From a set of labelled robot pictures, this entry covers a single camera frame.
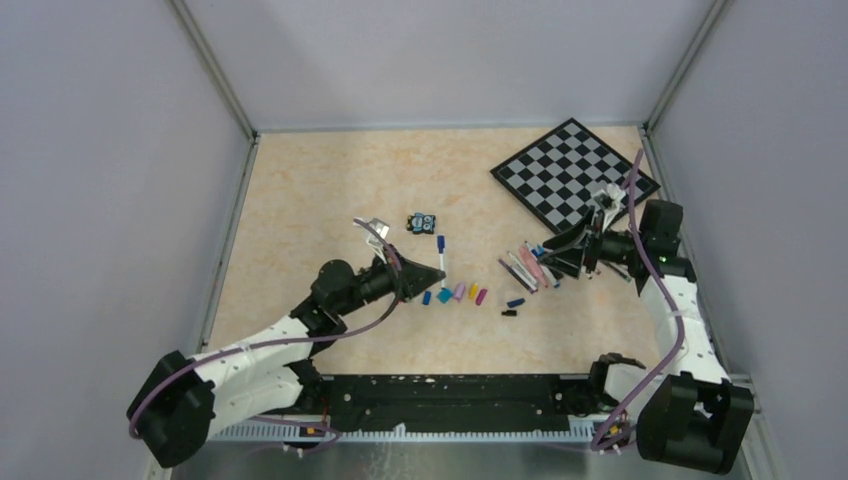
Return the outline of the blue cap whiteboard marker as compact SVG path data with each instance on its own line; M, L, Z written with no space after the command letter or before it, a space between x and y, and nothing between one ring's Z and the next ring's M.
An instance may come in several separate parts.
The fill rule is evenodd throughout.
M537 252L537 251L533 248L533 246L532 246L529 242L527 242L527 241L525 241L525 246L526 246L526 247L527 247L527 248L531 251L531 253L532 253L532 254L536 257L537 262L540 264L541 269L543 270L544 274L545 274L545 275L546 275L546 277L548 278L548 281L549 281L549 283L550 283L550 287L558 288L558 287L560 286L560 284L559 284L558 280L556 279L556 277L553 275L553 273L552 273L552 272L551 272L551 271L550 271L550 270L549 270L546 266L542 265L542 264L538 261L538 257L539 257L538 252Z

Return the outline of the light blue highlighter cap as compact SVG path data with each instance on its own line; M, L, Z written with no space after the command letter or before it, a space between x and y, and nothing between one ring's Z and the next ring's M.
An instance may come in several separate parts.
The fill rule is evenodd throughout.
M453 292L448 288L442 288L437 294L437 299L442 303L446 304L453 298Z

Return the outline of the pink highlighter pen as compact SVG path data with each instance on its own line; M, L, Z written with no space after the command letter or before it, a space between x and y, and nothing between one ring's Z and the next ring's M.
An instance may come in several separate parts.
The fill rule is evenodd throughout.
M531 253L531 251L526 246L520 246L519 255L526 269L530 272L531 276L538 282L540 287L549 288L550 283L548 281L548 278L544 274L540 264L537 262L536 257Z

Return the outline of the light purple highlighter cap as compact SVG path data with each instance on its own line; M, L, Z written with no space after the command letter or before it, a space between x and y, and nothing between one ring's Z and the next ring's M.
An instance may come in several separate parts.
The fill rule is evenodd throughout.
M453 290L453 299L457 302L461 301L464 298L466 290L467 286L464 282L458 283Z

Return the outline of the blue cap pen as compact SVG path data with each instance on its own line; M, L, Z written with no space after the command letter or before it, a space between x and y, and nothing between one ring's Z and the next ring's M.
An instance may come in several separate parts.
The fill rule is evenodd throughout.
M444 276L443 276L443 278L441 279L441 282L440 282L440 285L441 285L442 288L447 287L447 281L446 281L446 279L447 279L447 269L446 269L445 247L446 247L445 237L443 235L438 235L437 236L437 250L438 250L438 256L439 256L439 265L440 265L440 270L444 273Z

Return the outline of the purple pen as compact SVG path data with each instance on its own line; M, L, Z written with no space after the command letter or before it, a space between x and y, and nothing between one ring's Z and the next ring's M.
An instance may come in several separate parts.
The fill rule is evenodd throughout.
M498 263L521 285L522 288L527 290L530 294L534 294L536 292L536 289L503 259L498 259Z

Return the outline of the magenta marker cap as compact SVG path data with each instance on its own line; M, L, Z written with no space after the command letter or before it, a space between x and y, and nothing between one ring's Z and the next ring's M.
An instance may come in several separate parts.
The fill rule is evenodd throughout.
M483 302L484 302L484 300L485 300L485 298L486 298L486 296L487 296L487 293L488 293L488 290L487 290L487 289L485 289L485 288L481 289L481 290L478 292L478 294L477 294L477 296L476 296L476 298L475 298L475 305L476 305L476 306L481 306L481 305L483 304Z

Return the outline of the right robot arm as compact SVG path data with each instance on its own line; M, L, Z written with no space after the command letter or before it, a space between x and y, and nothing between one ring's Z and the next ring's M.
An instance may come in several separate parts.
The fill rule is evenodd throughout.
M733 384L717 359L697 301L697 275L679 256L681 205L649 200L638 226L613 231L590 209L542 245L538 261L564 275L607 262L627 269L653 318L659 363L650 370L617 360L586 385L589 404L612 412L596 429L591 452L633 442L648 461L716 475L732 469L752 418L752 392Z

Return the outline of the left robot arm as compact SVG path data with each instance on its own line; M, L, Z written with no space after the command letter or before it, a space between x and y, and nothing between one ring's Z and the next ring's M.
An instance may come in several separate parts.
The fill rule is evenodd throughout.
M131 438L171 468L251 417L288 407L314 410L321 388L311 360L352 336L344 316L385 296L395 309L445 277L402 255L376 256L360 270L341 259L324 263L308 296L271 326L218 350L162 356L127 409Z

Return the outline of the blue owl eraser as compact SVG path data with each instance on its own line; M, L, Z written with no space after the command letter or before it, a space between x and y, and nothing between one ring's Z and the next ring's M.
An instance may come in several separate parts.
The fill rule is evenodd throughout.
M414 235L434 235L437 217L433 214L416 212L407 217L406 230Z

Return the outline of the black grey chessboard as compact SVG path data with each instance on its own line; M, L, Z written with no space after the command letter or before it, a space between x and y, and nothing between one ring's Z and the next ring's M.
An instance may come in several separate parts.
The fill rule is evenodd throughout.
M573 227L595 205L592 194L622 185L632 162L570 118L490 170L492 177L552 233Z

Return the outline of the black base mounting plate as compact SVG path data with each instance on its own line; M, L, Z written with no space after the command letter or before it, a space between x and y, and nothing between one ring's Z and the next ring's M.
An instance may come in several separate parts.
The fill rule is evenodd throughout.
M286 417L313 416L344 433L524 433L568 430L617 402L588 374L335 375L305 388Z

